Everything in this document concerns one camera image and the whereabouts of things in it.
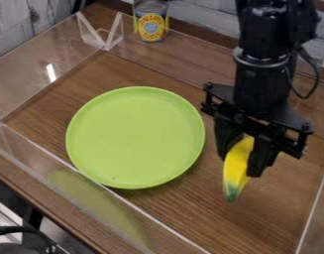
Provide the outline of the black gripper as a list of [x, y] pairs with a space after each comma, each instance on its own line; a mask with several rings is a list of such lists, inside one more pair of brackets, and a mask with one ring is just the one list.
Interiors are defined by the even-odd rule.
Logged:
[[235, 61], [235, 83], [204, 84], [202, 110], [214, 117], [222, 160], [246, 135], [254, 138], [246, 174], [259, 178], [280, 153], [295, 158], [303, 155], [314, 127], [288, 105], [288, 95], [298, 92], [292, 82], [296, 56], [254, 59], [236, 55]]

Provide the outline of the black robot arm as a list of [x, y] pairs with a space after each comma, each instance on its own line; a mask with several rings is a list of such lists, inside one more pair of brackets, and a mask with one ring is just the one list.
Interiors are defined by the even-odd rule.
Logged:
[[314, 0], [236, 0], [236, 7], [235, 83], [204, 84], [203, 111], [215, 119], [222, 159], [246, 135], [254, 138], [246, 174], [258, 178], [279, 154], [303, 156], [307, 137], [315, 131], [290, 106], [288, 96], [311, 96], [299, 93], [294, 75], [298, 60], [315, 63], [303, 45], [317, 38], [321, 16]]

